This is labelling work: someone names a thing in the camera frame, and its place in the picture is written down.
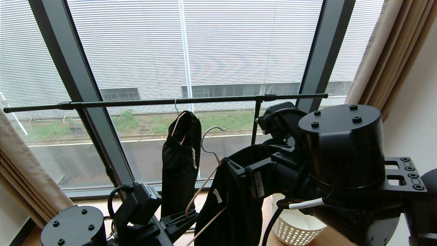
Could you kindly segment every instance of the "corrugated metal siding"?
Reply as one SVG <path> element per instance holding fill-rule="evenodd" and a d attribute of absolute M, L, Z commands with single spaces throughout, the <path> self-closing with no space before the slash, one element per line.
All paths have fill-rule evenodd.
<path fill-rule="evenodd" d="M 2 0 L 0 91 L 10 106 L 70 101 L 27 0 Z M 63 117 L 75 111 L 19 112 L 17 117 Z"/>
<path fill-rule="evenodd" d="M 300 83 L 321 2 L 185 0 L 192 84 Z M 99 88 L 137 87 L 141 99 L 182 96 L 181 87 L 187 83 L 177 0 L 69 0 L 68 4 Z M 353 80 L 381 5 L 379 0 L 357 0 L 330 81 Z M 2 0 L 0 12 L 0 89 L 11 106 L 69 101 L 28 2 Z M 322 105 L 344 99 L 344 95 L 324 99 Z M 198 104 L 195 109 L 253 106 L 253 102 Z M 133 109 L 174 111 L 173 105 Z M 55 110 L 18 116 L 66 113 L 76 115 Z"/>

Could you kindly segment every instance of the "robotic arm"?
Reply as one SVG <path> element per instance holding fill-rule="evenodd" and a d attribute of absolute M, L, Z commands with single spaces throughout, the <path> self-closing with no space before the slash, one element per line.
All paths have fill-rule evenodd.
<path fill-rule="evenodd" d="M 386 245 L 404 213 L 411 246 L 437 244 L 437 169 L 420 177 L 410 158 L 384 157 L 377 109 L 339 105 L 306 114 L 286 102 L 268 108 L 258 124 L 274 140 L 295 141 L 294 146 L 271 145 L 274 154 L 245 168 L 228 161 L 239 187 L 250 189 L 254 198 L 286 195 L 266 235 L 281 209 L 300 209 L 359 246 Z M 188 217 L 182 212 L 158 221 L 153 214 L 160 197 L 153 188 L 134 183 L 111 195 L 118 190 L 128 198 L 115 213 L 112 198 L 108 202 L 117 238 L 105 239 L 98 209 L 73 206 L 46 225 L 42 245 L 169 246 L 197 219 L 192 210 Z"/>

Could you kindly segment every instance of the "grass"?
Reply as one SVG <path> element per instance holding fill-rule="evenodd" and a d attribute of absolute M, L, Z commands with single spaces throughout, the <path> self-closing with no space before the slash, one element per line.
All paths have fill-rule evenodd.
<path fill-rule="evenodd" d="M 196 113 L 196 116 L 201 122 L 203 131 L 213 126 L 219 126 L 227 130 L 250 130 L 253 125 L 253 111 L 250 110 L 199 112 Z M 165 135 L 168 134 L 169 125 L 176 119 L 176 114 L 134 115 L 132 110 L 129 109 L 123 111 L 119 116 L 112 116 L 111 119 L 121 137 Z M 88 137 L 82 122 L 69 117 L 66 117 L 65 122 L 60 119 L 57 121 L 22 121 L 21 123 L 28 132 L 27 136 L 24 135 L 17 122 L 12 122 L 14 128 L 24 140 L 74 139 L 70 126 L 82 127 L 82 137 Z"/>

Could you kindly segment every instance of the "baseboard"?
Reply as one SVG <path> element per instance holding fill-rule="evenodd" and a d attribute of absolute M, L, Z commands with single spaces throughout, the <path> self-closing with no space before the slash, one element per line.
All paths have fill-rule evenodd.
<path fill-rule="evenodd" d="M 23 243 L 26 241 L 27 237 L 30 235 L 35 226 L 35 222 L 31 218 L 29 218 L 9 246 L 23 245 Z"/>

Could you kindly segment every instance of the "road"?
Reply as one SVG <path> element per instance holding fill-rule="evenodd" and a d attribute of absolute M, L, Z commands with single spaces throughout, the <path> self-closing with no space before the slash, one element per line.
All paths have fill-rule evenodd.
<path fill-rule="evenodd" d="M 257 135 L 257 143 L 268 139 Z M 205 149 L 219 158 L 229 156 L 250 145 L 250 135 L 211 136 Z M 141 183 L 159 183 L 162 178 L 162 147 L 165 139 L 124 141 L 121 143 L 135 179 Z M 104 166 L 91 143 L 31 146 L 32 152 L 50 176 L 62 188 L 111 186 Z M 206 178 L 217 165 L 213 154 L 202 151 L 200 178 Z"/>

